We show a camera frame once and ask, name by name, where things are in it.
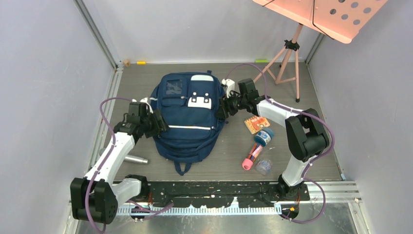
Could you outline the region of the navy blue backpack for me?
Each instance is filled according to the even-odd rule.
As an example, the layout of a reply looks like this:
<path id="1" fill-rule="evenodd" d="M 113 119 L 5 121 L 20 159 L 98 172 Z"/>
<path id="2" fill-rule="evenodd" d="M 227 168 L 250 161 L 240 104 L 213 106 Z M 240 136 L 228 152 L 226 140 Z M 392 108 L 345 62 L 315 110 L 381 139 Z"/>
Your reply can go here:
<path id="1" fill-rule="evenodd" d="M 183 176 L 193 163 L 212 151 L 225 125 L 216 115 L 224 88 L 210 70 L 164 75 L 153 90 L 150 104 L 169 127 L 153 137 L 160 156 L 174 163 Z"/>

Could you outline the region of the blue tape roll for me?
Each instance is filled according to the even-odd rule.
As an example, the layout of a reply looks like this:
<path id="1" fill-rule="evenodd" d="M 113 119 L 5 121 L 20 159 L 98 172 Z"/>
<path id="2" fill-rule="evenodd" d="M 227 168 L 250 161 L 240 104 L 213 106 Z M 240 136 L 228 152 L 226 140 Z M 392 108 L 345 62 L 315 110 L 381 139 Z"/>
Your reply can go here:
<path id="1" fill-rule="evenodd" d="M 254 136 L 254 141 L 259 145 L 266 146 L 274 138 L 275 133 L 270 128 L 262 128 Z"/>

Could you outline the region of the clear bag of clips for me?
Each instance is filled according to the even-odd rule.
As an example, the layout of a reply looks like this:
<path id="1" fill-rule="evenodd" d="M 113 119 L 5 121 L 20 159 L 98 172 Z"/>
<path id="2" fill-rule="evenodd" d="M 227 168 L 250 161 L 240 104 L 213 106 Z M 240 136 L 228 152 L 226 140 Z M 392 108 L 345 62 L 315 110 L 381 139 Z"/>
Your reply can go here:
<path id="1" fill-rule="evenodd" d="M 263 176 L 269 174 L 272 168 L 272 161 L 269 159 L 260 159 L 259 162 L 255 166 L 255 170 Z"/>

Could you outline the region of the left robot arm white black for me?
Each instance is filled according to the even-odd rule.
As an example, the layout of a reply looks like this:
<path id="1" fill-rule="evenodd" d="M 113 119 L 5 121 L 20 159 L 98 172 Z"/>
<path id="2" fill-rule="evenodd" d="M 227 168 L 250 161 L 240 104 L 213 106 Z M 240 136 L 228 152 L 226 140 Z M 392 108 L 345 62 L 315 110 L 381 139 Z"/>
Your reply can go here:
<path id="1" fill-rule="evenodd" d="M 129 175 L 118 184 L 114 178 L 138 140 L 167 131 L 160 111 L 153 110 L 152 98 L 131 100 L 128 112 L 111 130 L 111 141 L 97 163 L 82 178 L 74 178 L 70 185 L 74 219 L 92 224 L 110 224 L 118 206 L 134 198 L 143 202 L 149 197 L 147 178 Z"/>

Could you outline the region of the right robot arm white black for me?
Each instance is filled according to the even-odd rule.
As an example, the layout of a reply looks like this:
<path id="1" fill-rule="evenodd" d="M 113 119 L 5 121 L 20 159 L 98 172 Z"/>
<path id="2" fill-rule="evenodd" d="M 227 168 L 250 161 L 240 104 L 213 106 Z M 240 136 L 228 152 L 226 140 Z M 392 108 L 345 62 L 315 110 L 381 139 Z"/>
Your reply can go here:
<path id="1" fill-rule="evenodd" d="M 311 163 L 332 142 L 314 109 L 299 110 L 280 104 L 267 95 L 260 95 L 251 79 L 235 82 L 223 79 L 221 86 L 226 94 L 220 98 L 217 117 L 226 119 L 239 110 L 271 120 L 286 129 L 289 151 L 292 156 L 286 169 L 278 178 L 276 192 L 279 198 L 291 200 L 303 184 Z"/>

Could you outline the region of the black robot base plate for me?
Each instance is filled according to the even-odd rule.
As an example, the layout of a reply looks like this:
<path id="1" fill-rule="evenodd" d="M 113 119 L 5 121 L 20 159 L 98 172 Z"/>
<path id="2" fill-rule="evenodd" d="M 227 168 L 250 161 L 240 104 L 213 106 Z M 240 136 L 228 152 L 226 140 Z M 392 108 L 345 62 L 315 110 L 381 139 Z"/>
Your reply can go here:
<path id="1" fill-rule="evenodd" d="M 277 190 L 276 181 L 153 181 L 143 195 L 132 198 L 155 207 L 173 203 L 175 208 L 227 208 L 238 204 L 240 208 L 272 207 L 275 202 L 310 200 L 305 184 L 285 196 Z"/>

